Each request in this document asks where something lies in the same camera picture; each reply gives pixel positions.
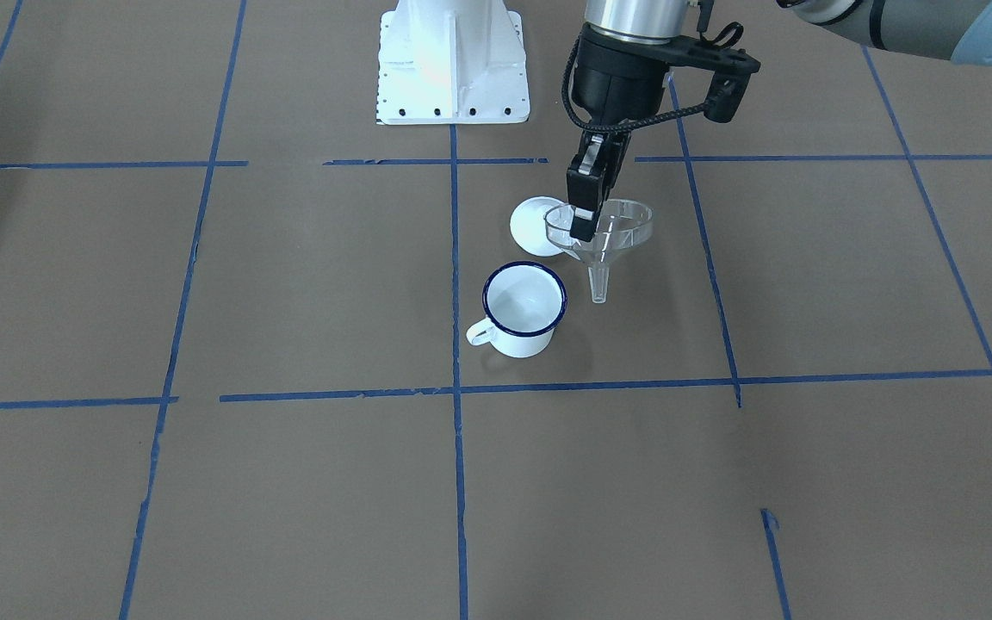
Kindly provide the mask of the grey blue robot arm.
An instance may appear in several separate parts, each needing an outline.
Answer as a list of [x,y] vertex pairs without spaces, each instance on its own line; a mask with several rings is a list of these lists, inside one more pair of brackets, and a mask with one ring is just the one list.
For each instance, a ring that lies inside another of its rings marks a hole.
[[[731,22],[708,36],[714,4],[590,1],[564,68],[561,101],[582,131],[567,169],[570,233],[591,242],[617,184],[630,135],[686,116],[728,123],[760,62]],[[956,65],[992,66],[992,1],[780,1],[780,10],[860,46]]]

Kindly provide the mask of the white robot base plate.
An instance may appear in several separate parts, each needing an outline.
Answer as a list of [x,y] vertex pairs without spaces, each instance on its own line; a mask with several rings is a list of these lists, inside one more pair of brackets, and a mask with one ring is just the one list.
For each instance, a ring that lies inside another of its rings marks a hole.
[[529,119],[523,20],[503,1],[399,1],[378,33],[377,123]]

